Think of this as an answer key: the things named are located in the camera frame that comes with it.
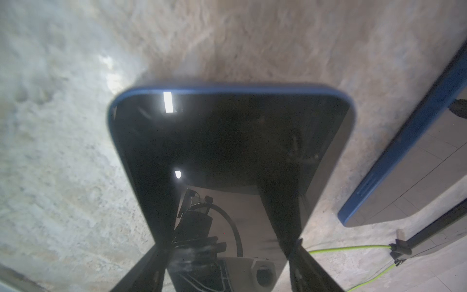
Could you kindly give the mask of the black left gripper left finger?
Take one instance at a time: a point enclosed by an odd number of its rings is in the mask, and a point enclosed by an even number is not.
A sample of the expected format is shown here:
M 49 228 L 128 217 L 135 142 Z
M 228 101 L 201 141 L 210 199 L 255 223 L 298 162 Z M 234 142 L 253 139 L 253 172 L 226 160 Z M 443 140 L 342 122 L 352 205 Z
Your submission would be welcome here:
M 111 292 L 161 292 L 168 260 L 167 249 L 153 246 Z

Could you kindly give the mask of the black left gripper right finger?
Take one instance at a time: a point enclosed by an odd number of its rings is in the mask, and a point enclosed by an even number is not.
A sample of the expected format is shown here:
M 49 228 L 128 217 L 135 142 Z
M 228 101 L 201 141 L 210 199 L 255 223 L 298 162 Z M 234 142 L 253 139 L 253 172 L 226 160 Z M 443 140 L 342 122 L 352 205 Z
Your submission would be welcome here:
M 338 283 L 312 258 L 300 238 L 289 254 L 293 292 L 344 292 Z

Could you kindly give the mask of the blue-edged smartphone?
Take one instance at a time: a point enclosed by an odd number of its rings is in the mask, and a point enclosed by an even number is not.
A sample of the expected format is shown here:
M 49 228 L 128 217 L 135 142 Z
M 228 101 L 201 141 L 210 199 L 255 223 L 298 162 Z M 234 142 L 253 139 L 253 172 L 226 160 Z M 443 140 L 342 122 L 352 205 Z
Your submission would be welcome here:
M 338 219 L 343 226 L 350 226 L 352 216 L 466 86 L 467 43 L 464 42 L 339 210 Z
M 158 249 L 162 292 L 270 292 L 355 120 L 318 85 L 145 86 L 109 105 L 109 133 Z

